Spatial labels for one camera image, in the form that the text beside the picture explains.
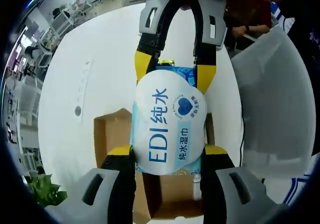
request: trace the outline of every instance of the blue label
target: blue label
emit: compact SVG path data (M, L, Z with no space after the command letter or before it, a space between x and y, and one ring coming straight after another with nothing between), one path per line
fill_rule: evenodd
M201 156L194 162L183 167L190 175L200 174L201 173Z
M130 145L134 143L135 138L135 127L139 123L139 108L137 103L133 103L132 107L132 121L131 121L131 135L130 135Z
M154 98L154 107L151 112L150 120L154 122L154 128L150 128L149 132L151 138L149 140L149 161L166 163L167 162L167 138L166 134L168 129L157 128L159 124L168 124L166 115L168 114L168 107L166 101L168 96L166 95L167 89L158 90L155 89L152 97Z
M181 167L189 158L189 146L191 140L191 122L179 121L178 122L178 135L176 140L176 157L174 161L174 168Z
M167 70L179 74L183 77L191 86L196 87L195 82L195 69L189 67L177 67L177 66L157 66L157 70Z
M192 110L192 108L194 108L194 106L191 104L191 102L187 99L187 98L181 98L178 101L178 113L181 116L186 116L188 115L188 113Z

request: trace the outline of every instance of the black cable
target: black cable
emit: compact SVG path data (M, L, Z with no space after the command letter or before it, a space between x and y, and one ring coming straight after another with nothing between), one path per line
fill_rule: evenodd
M244 120L244 114L243 113L242 113L241 117L242 117L242 123L243 123L243 135L242 135L242 141L241 141L241 146L240 146L240 163L239 163L239 167L242 166L242 147L244 146L245 131L246 131L245 120Z
M282 24L282 28L283 28L284 32L286 32L286 28L285 28L286 20L287 20L287 18L284 18L283 24Z
M244 146L244 141L245 141L245 131L246 131L246 125L245 125L245 119L244 119L244 106L242 103L242 100L240 98L241 102L241 118L242 118L242 123L243 123L243 134L242 134L242 141L240 145L240 162L239 162L239 167L242 166L242 147Z

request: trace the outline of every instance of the gray gripper housing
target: gray gripper housing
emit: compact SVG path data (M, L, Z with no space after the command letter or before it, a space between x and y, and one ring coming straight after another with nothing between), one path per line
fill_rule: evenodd
M216 171L226 204L227 224L273 223L277 215L288 208L274 203L266 193L266 186L243 167Z
M62 224L107 224L110 196L118 174L117 170L92 169L72 187L67 199L45 210ZM90 195L92 185L98 187L95 196Z
M156 34L157 27L161 15L170 0L146 0L145 8L140 15L140 33ZM223 46L227 28L224 21L224 14L226 8L225 0L198 0L202 16L203 16L203 34L202 42L216 46L220 50ZM150 22L151 14L154 14L152 23ZM214 28L211 23L211 17L214 18Z

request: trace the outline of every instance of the white wall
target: white wall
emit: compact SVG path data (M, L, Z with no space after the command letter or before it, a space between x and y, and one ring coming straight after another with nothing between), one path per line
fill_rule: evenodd
M44 16L41 14L38 8L33 9L33 11L28 15L28 18L32 22L36 22L39 26L39 31L46 31L49 28L49 23L44 18Z
M40 13L46 19L46 21L51 24L54 18L52 12L56 8L60 8L61 5L70 4L71 0L44 0L42 4L38 7Z

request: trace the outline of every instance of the window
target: window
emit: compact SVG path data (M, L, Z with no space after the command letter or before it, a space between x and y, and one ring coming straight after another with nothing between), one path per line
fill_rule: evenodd
M37 39L36 39L34 36L31 37L31 40L32 40L32 42L34 42L34 43L38 42Z
M21 46L21 45L18 45L18 46L16 47L15 51L16 51L16 53L17 53L15 59L18 59L19 56L20 56L20 53L21 53L21 51L22 51L22 46Z
M14 72L14 73L16 73L16 72L17 72L18 67L19 67L18 65L15 65L15 67L14 67L14 69L13 69L13 72Z
M20 61L20 64L22 64L22 66L24 66L27 63L27 58L23 57Z
M32 45L32 41L26 35L23 34L22 37L21 37L20 44L21 44L21 46L26 48L26 47Z

